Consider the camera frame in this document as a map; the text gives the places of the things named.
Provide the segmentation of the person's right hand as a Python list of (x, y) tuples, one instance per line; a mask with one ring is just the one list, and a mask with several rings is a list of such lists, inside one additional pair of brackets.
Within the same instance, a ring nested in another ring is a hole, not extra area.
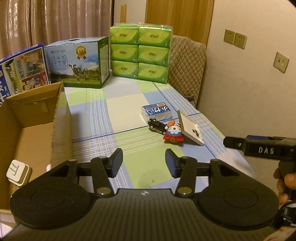
[(288, 202), (288, 189), (295, 190), (296, 188), (296, 173), (289, 173), (282, 178), (280, 169), (276, 168), (273, 177), (277, 179), (277, 190), (278, 190), (278, 199), (280, 203), (280, 207), (282, 207), (285, 203)]

